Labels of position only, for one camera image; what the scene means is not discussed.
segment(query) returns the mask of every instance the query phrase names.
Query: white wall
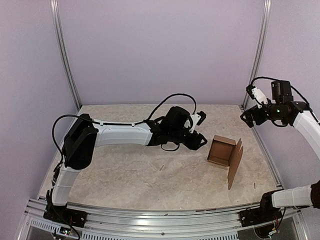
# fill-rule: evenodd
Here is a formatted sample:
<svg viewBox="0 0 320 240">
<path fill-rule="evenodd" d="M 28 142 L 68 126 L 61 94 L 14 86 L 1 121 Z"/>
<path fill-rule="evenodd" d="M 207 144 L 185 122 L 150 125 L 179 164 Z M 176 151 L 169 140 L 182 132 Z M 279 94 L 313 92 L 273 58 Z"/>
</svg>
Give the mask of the white wall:
<svg viewBox="0 0 320 240">
<path fill-rule="evenodd" d="M 2 0 L 0 9 L 0 239 L 9 240 L 56 152 L 52 124 L 76 109 L 50 2 Z M 57 126 L 58 141 L 69 123 Z"/>
<path fill-rule="evenodd" d="M 264 0 L 59 1 L 81 102 L 158 103 L 185 92 L 241 104 L 263 8 Z"/>
<path fill-rule="evenodd" d="M 258 76 L 289 80 L 320 117 L 320 1 L 274 0 Z M 271 98 L 269 81 L 256 85 Z M 285 188 L 320 180 L 320 160 L 293 127 L 278 128 L 270 122 L 257 126 Z M 311 239 L 320 236 L 320 210 L 303 210 Z"/>
</svg>

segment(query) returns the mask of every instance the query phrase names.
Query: beige table surface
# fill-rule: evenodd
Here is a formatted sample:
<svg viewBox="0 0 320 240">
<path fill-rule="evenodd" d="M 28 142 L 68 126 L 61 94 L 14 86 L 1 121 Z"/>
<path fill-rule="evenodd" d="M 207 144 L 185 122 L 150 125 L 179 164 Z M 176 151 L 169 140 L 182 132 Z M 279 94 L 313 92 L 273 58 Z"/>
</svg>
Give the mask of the beige table surface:
<svg viewBox="0 0 320 240">
<path fill-rule="evenodd" d="M 110 122 L 138 122 L 148 117 L 154 104 L 85 105 L 81 113 Z M 165 104 L 154 115 L 163 116 Z M 193 105 L 179 105 L 189 112 Z M 197 151 L 181 145 L 175 152 L 160 146 L 134 144 L 95 148 L 91 165 L 77 177 L 69 202 L 91 206 L 135 210 L 214 209 L 258 202 L 265 192 L 276 189 L 268 164 L 236 105 L 198 105 L 207 118 L 196 130 L 208 143 Z M 207 162 L 214 135 L 242 139 L 243 156 L 233 186 L 228 190 L 228 168 Z M 52 170 L 40 190 L 51 188 Z"/>
</svg>

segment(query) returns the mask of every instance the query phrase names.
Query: box flap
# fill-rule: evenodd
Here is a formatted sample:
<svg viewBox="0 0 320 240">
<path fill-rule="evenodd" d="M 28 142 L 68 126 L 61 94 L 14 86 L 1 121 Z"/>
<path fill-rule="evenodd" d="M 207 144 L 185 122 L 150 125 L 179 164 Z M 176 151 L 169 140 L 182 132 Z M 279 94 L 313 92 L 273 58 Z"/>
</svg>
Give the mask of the box flap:
<svg viewBox="0 0 320 240">
<path fill-rule="evenodd" d="M 228 190 L 230 190 L 232 187 L 232 183 L 234 182 L 234 179 L 242 158 L 242 154 L 244 152 L 244 147 L 241 146 L 241 144 L 242 144 L 242 141 L 240 138 L 235 148 L 233 149 L 229 159 L 230 167 L 228 172 Z"/>
<path fill-rule="evenodd" d="M 227 138 L 227 137 L 224 137 L 224 136 L 214 135 L 213 141 L 218 141 L 218 142 L 230 144 L 230 145 L 233 145 L 233 146 L 236 145 L 236 141 L 235 140 Z"/>
</svg>

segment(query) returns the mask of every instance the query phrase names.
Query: open cardboard box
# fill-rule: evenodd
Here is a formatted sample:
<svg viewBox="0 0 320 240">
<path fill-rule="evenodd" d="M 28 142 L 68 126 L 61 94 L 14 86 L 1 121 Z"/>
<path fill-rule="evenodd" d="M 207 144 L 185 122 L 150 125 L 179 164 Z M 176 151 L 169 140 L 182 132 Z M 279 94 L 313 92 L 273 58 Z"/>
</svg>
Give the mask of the open cardboard box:
<svg viewBox="0 0 320 240">
<path fill-rule="evenodd" d="M 210 152 L 208 155 L 208 162 L 229 167 L 228 172 L 228 189 L 230 190 L 234 182 L 244 147 L 241 146 L 242 141 L 236 141 L 224 136 L 214 135 Z"/>
</svg>

